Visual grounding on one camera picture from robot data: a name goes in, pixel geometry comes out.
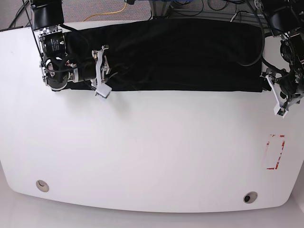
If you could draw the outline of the black t-shirt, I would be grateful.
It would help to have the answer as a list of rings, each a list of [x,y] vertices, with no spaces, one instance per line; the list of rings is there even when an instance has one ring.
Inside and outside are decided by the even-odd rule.
[[[155,19],[80,31],[108,45],[108,85],[121,91],[262,92],[258,27],[207,19]]]

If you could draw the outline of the red tape rectangle marking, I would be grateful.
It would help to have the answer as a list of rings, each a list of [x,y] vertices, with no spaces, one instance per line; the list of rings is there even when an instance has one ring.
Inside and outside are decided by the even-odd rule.
[[[271,134],[266,144],[264,166],[267,170],[278,168],[285,145],[285,135]]]

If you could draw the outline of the right table grommet hole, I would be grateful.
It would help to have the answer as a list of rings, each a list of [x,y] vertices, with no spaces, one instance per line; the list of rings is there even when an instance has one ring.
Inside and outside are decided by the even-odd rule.
[[[243,201],[246,204],[251,204],[257,199],[257,197],[258,197],[258,194],[256,192],[252,191],[244,196]]]

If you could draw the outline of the table grommet hole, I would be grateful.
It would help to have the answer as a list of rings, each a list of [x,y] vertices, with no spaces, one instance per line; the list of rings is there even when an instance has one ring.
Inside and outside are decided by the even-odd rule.
[[[43,181],[43,180],[38,180],[36,181],[36,187],[42,191],[42,192],[48,192],[49,191],[49,186],[48,184]]]
[[[251,204],[257,199],[257,197],[258,197],[258,194],[256,192],[252,191],[244,196],[243,201],[246,204]]]

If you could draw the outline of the left table grommet hole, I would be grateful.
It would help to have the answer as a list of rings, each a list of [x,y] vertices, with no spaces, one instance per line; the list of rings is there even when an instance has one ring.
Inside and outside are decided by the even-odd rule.
[[[36,181],[36,187],[42,191],[42,192],[48,192],[49,191],[49,186],[48,184],[43,181],[43,180],[38,180]]]

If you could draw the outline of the aluminium frame stand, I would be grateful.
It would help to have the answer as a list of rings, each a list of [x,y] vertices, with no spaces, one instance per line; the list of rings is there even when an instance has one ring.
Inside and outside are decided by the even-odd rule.
[[[171,0],[149,0],[152,19],[165,19],[168,17]]]

